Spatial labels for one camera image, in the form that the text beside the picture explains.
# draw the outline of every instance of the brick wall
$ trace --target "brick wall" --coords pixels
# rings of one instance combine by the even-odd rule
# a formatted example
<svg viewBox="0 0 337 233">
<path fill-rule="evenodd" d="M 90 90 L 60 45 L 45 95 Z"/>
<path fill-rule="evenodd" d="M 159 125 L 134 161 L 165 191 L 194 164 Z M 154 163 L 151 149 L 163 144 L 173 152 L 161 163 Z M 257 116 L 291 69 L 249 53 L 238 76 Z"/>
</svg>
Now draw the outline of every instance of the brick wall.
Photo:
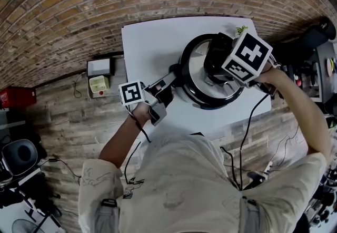
<svg viewBox="0 0 337 233">
<path fill-rule="evenodd" d="M 35 86 L 122 50 L 121 27 L 177 16 L 243 16 L 260 37 L 282 38 L 326 15 L 337 0 L 0 0 L 0 89 Z"/>
</svg>

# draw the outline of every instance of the red crate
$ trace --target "red crate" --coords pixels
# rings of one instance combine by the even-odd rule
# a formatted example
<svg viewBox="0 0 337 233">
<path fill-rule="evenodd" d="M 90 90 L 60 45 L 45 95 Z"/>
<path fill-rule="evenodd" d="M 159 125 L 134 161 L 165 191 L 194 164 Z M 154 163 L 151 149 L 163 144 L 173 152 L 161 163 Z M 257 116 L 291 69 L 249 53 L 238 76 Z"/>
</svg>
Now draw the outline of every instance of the red crate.
<svg viewBox="0 0 337 233">
<path fill-rule="evenodd" d="M 25 108 L 36 103 L 35 89 L 8 87 L 0 91 L 2 108 Z"/>
</svg>

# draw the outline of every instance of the beige shirt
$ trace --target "beige shirt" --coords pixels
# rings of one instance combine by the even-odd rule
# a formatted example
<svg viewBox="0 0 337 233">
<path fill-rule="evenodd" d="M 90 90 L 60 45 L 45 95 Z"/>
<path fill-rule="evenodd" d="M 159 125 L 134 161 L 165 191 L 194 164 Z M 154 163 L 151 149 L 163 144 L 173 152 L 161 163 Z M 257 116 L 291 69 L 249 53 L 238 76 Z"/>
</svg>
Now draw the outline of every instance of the beige shirt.
<svg viewBox="0 0 337 233">
<path fill-rule="evenodd" d="M 84 163 L 78 201 L 83 232 L 97 232 L 97 209 L 117 198 L 121 233 L 238 232 L 240 199 L 265 210 L 266 232 L 292 232 L 325 169 L 322 154 L 307 156 L 260 186 L 239 192 L 228 180 L 223 155 L 199 135 L 152 142 L 135 180 L 124 188 L 121 171 L 102 160 Z"/>
</svg>

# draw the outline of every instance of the fan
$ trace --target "fan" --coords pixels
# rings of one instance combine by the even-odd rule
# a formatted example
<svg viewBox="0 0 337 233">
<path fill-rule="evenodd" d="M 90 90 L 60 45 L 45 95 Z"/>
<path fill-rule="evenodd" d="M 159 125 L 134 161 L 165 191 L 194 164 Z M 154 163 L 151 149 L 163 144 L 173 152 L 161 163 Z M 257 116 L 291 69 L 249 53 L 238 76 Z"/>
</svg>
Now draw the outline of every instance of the fan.
<svg viewBox="0 0 337 233">
<path fill-rule="evenodd" d="M 12 233 L 34 233 L 37 225 L 28 220 L 19 219 L 12 224 Z M 38 229 L 36 233 L 44 233 L 43 230 Z"/>
</svg>

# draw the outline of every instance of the white marker cube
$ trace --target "white marker cube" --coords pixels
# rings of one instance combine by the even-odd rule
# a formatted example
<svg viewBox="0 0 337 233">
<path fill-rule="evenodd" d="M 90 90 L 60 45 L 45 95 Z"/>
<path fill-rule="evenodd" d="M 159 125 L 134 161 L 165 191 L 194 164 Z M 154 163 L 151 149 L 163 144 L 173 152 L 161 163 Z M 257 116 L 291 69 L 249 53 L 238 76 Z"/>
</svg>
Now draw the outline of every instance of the white marker cube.
<svg viewBox="0 0 337 233">
<path fill-rule="evenodd" d="M 139 80 L 127 82 L 118 86 L 122 105 L 127 106 L 145 101 L 142 85 Z"/>
<path fill-rule="evenodd" d="M 222 69 L 246 84 L 260 75 L 272 50 L 268 43 L 245 29 Z"/>
</svg>

